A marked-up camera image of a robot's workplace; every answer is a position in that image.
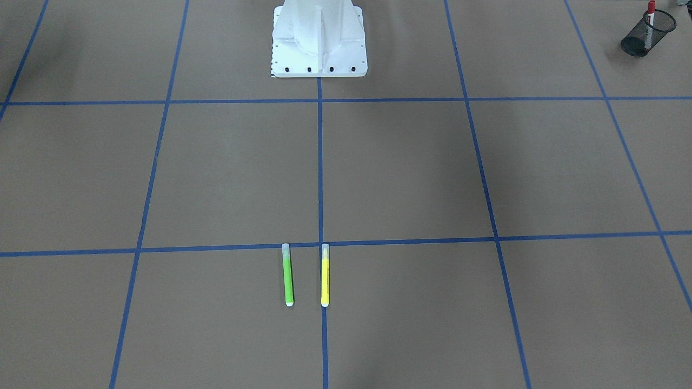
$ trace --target marker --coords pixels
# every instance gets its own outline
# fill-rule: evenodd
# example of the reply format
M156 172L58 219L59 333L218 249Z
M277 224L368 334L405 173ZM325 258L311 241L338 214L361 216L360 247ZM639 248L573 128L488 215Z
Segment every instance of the marker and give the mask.
M653 17L656 13L656 1L651 0L648 4L648 9L646 10L646 23L649 26L653 26ZM646 41L644 41L644 49L651 50L651 39L653 38L653 28L646 27Z
M322 306L329 306L329 245L322 245Z
M281 245L281 254L284 258L284 295L286 306L293 306L293 272L291 271L291 247L288 243Z

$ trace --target white mounting plate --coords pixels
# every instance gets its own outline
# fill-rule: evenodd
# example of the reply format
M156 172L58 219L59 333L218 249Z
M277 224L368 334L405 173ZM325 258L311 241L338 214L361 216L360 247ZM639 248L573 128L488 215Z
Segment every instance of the white mounting plate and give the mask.
M274 10L274 22L283 6ZM363 27L363 10L354 6ZM343 41L337 50L325 55L325 65L319 69L317 54L303 50L297 42L273 40L271 50L271 76L278 78L309 77L363 77L367 74L367 55L364 41Z

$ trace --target pen holder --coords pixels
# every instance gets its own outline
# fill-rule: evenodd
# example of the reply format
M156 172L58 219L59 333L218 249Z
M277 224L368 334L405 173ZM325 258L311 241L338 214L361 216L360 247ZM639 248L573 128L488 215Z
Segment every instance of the pen holder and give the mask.
M653 25L646 23L646 12L639 23L620 42L625 53L633 57L643 57L648 54L656 44L675 30L677 23L671 14L656 10L653 17Z

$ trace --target red marker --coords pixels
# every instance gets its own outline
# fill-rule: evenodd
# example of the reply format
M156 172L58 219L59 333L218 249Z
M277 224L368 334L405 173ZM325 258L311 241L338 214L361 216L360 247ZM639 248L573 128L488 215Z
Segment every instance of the red marker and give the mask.
M646 10L646 41L644 41L644 49L651 50L651 38L653 37L653 16L656 13L656 2L654 0L649 1L648 8Z

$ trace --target vertical blue line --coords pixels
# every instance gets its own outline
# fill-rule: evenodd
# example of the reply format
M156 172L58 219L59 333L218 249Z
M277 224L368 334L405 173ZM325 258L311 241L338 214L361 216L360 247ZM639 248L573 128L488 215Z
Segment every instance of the vertical blue line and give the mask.
M478 170L480 172L481 182L483 183L483 193L485 194L485 202L488 208L488 215L490 217L490 225L493 229L493 238L495 240L495 249L498 252L498 261L500 262L500 270L502 271L502 281L504 283L504 292L507 295L507 304L509 306L509 314L512 319L512 326L514 328L514 337L517 343L517 349L519 352L519 359L521 361L522 370L524 372L524 381L526 383L526 388L531 389L531 377L529 376L529 367L526 362L526 357L524 353L524 345L521 340L521 332L519 330L519 322L516 316L516 310L514 308L514 299L512 297L512 291L509 286L509 277L507 275L507 268L504 265L504 256L502 254L502 247L500 245L500 238L498 235L498 227L495 222L495 213L493 212L493 204L490 200L490 191L488 190L488 181L485 176L485 169L483 168L483 160L480 153L480 146L478 145L478 138L476 136L475 124L473 122L473 115L471 113L471 104L468 101L468 92L466 90L466 82L464 80L464 72L462 70L462 61L459 57L459 49L457 47L457 38L454 33L454 26L452 24L452 16L449 12L449 3L444 0L444 8L447 14L447 24L449 26L449 35L452 39L452 47L454 48L454 56L457 60L457 70L459 72L459 82L462 84L462 92L464 94L464 104L466 105L466 115L468 116L468 125L471 128L471 137L473 138L473 148L476 153L476 160L478 163Z
M322 78L317 77L317 154L318 154L318 224L320 245L325 242L325 221L322 208ZM327 308L322 309L322 387L329 389L329 353L327 349Z
M152 192L154 191L154 180L156 178L156 168L158 165L158 153L161 150L161 141L163 140L163 132L166 126L166 118L168 116L168 108L170 106L171 95L173 93L173 82L175 80L175 73L178 67L178 58L180 57L180 50L183 44L183 34L185 32L185 21L188 18L188 8L190 7L190 0L185 0L185 7L183 9L183 16L180 25L180 31L178 33L178 43L176 45L175 56L173 57L173 66L171 68L171 76L168 81L168 90L166 93L166 101L163 107L163 114L161 115L161 125L158 128L158 138L156 139L156 150L154 151L154 160L152 162L152 171L149 175L149 185L147 187L147 196L144 202L144 210L142 211L142 224L140 225L139 236L137 237L137 247L134 255L134 260L132 261L132 271L130 273L130 280L127 287L127 297L125 298L125 308L122 312L122 322L120 324L120 333L118 334L118 345L116 347L116 355L113 358L113 370L111 371L111 382L109 389L114 389L116 387L116 379L118 378L118 368L120 366L120 355L122 354L122 344L125 341L125 331L127 329L127 319L129 317L129 309L132 303L132 294L134 292L134 283L137 277L137 268L139 266L139 257L142 250L142 242L144 240L144 231L147 226L147 217L149 216L149 204L152 200Z
M635 178L637 180L637 185L639 185L639 190L641 190L641 195L644 196L644 201L646 202L646 207L649 210L649 214L651 215L651 219L653 220L654 226L656 227L656 231L658 232L660 238L661 238L661 243L663 244L663 248L666 251L666 255L668 256L668 261L671 263L671 267L673 268L673 273L675 274L675 278L677 279L677 283L680 286L680 289L682 290L682 295L685 298L685 301L687 302L687 307L689 308L690 312L692 312L692 299L690 298L690 294L687 291L687 287L685 286L685 283L682 279L682 276L680 275L680 270L677 267L677 264L675 263L675 258L673 258L673 254L671 253L670 248L668 247L668 242L666 241L666 236L661 229L661 224L658 221L658 218L656 217L656 212L653 210L653 205L651 204L651 200L649 199L648 194L646 193L646 189L644 188L644 182L641 179L641 176L639 175L639 170L637 170L637 166L635 165L635 160L632 157L632 154L630 153L630 148L627 146L627 142L625 141L625 136L622 134L622 130L620 129L620 124L617 121L617 117L615 116L615 112L612 109L612 105L610 104L610 98L608 97L605 88L603 87L603 83L601 82L601 77L599 76L599 72L596 70L596 65L594 64L593 59L591 58L591 53L589 53L589 49L586 47L586 42L584 41L584 37L581 34L581 30L579 29L579 25L576 22L576 18L574 17L574 13L572 12L572 7L570 7L570 3L568 0L564 0L565 2L565 7L567 7L567 12L570 14L570 19L572 20L572 24L574 25L574 29L576 31L577 37L579 37L579 41L581 42L581 47L584 50L584 53L586 54L586 58L589 61L589 65L591 65L591 71L594 74L594 77L596 78L596 83L599 85L599 88L601 90L601 95L603 95L603 99L605 100L606 106L608 107L608 112L610 112L610 119L612 120L613 125L615 126L615 130L617 131L617 136L620 138L620 143L622 144L623 149L625 150L625 155L627 156L627 160L630 163L630 167L632 168L632 172L635 174Z
M43 16L46 14L46 8L48 7L48 0L44 1L43 7L41 7L41 13L39 13L39 18L36 21L36 26L34 26L34 31L31 33L31 38L29 38L29 43L26 45L26 50L24 51L24 55L21 56L21 60L19 61L19 67L17 68L17 72L15 73L15 78L12 79L12 84L10 85L10 90L7 92L7 96L5 96L5 101L2 104L2 108L0 109L0 121L2 121L3 116L5 116L5 110L7 110L7 104L10 102L10 99L12 98L12 94L15 92L15 88L17 87L17 82L19 81L19 76L21 75L21 71L24 69L24 64L26 63L26 59L29 57L29 52L31 51L31 47L34 45L34 41L36 40L36 35L39 32L39 27L41 27L41 22L43 22Z

